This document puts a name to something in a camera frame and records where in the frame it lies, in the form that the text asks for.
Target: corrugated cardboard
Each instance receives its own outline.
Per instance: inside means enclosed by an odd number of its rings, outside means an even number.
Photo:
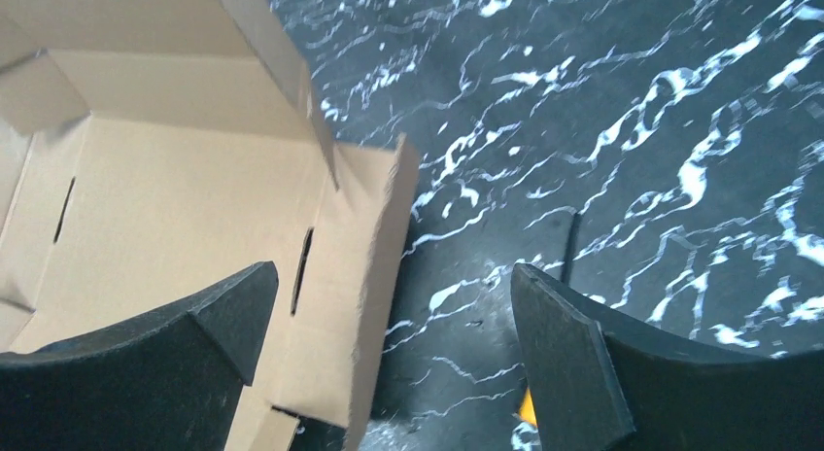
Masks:
[[[357,449],[418,158],[334,143],[265,0],[0,0],[0,118],[0,348],[273,260],[227,448],[288,449],[301,415]]]

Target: cardboard edge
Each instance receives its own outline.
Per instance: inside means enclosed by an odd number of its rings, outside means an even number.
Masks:
[[[6,291],[6,283],[6,278],[0,274],[0,295]],[[33,315],[34,311],[28,307],[0,298],[0,352],[9,350]]]
[[[246,39],[246,43],[275,86],[286,95],[295,110],[306,118],[326,161],[326,168],[337,191],[335,140],[317,102],[309,65],[286,33],[283,24],[266,0],[217,0]],[[283,66],[276,70],[274,55]]]
[[[80,167],[89,121],[89,117],[85,117],[55,129],[37,132],[32,137],[29,157],[17,182],[14,203],[0,234],[0,269],[3,269],[4,283],[14,288],[0,295],[7,303],[36,311],[55,245],[52,241],[55,226],[58,226],[60,214],[67,203],[71,178],[77,176]],[[63,150],[50,151],[52,143],[64,141],[70,143],[60,145]],[[29,196],[35,196],[35,203],[33,208],[26,210],[20,201]],[[35,218],[44,212],[44,207],[54,211],[53,219]],[[32,266],[29,266],[32,262],[37,264],[36,274],[32,274]]]
[[[47,52],[0,72],[0,116],[21,135],[86,116],[88,105]]]
[[[10,17],[0,13],[0,70],[16,65],[22,59],[30,57],[40,49],[39,45]]]
[[[249,451],[289,451],[299,424],[297,417],[270,408]]]
[[[355,366],[345,442],[345,449],[349,451],[358,449],[366,432],[378,369],[383,357],[384,332],[395,298],[395,284],[406,243],[410,210],[418,186],[419,166],[420,155],[411,142],[406,140],[406,135],[401,133],[397,138],[394,164],[384,190],[384,206],[372,234],[370,264],[359,300],[357,348],[360,351],[352,353]],[[364,323],[366,317],[369,317],[368,323]]]

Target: marble pattern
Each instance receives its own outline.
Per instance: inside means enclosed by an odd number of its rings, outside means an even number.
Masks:
[[[824,0],[271,1],[339,139],[423,154],[363,449],[540,448],[507,278],[576,212],[577,291],[822,347]]]

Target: curved black foam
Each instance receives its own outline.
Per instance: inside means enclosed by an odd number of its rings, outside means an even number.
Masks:
[[[691,341],[528,265],[511,296],[547,449],[824,449],[824,352],[773,360]]]
[[[223,449],[277,292],[271,262],[27,355],[0,354],[0,449]]]

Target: cardboard flap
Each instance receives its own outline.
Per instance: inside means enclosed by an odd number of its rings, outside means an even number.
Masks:
[[[17,191],[30,142],[31,137],[19,135],[0,118],[0,234]]]
[[[8,51],[10,58],[32,46],[158,57],[256,56],[274,81],[271,89],[279,89],[302,121],[314,130],[312,137],[321,148],[332,181],[337,184],[334,139],[313,95],[308,66],[266,0],[0,0],[0,14],[3,13],[8,22],[4,26],[0,21],[0,36],[14,34],[16,43],[0,51],[4,54]],[[129,78],[129,75],[123,74],[120,87],[146,81]],[[200,83],[208,85],[215,80],[204,78]],[[86,97],[82,88],[79,93]],[[89,101],[90,107],[96,111],[98,107],[93,104]],[[234,108],[223,114],[229,116],[240,112],[242,108]],[[271,116],[274,118],[280,112],[273,110]],[[124,119],[134,120],[144,115],[143,112],[128,114],[130,116]],[[213,128],[208,124],[189,126]]]
[[[0,14],[0,68],[38,50],[37,44],[13,21]]]
[[[298,422],[291,415],[269,409],[249,451],[288,451],[292,446]]]
[[[0,296],[9,289],[0,270]],[[12,305],[0,299],[0,352],[5,352],[12,345],[17,334],[31,319],[31,312],[18,305]]]
[[[282,368],[269,399],[354,436],[369,416],[418,156],[402,140],[394,154],[337,152],[340,192],[325,190],[292,325],[273,339]]]
[[[45,130],[32,139],[17,196],[0,234],[0,298],[34,309],[43,273],[58,239],[62,212],[86,139],[87,121]]]
[[[31,135],[88,113],[86,102],[47,55],[0,72],[0,118]]]
[[[49,50],[253,55],[217,0],[0,0],[0,14]]]
[[[338,188],[334,164],[334,137],[324,121],[312,87],[309,66],[292,43],[266,0],[221,0],[234,18],[249,46],[268,69],[275,84],[315,130],[315,137],[324,154],[335,189]]]
[[[252,55],[51,51],[96,116],[311,142],[308,122]]]

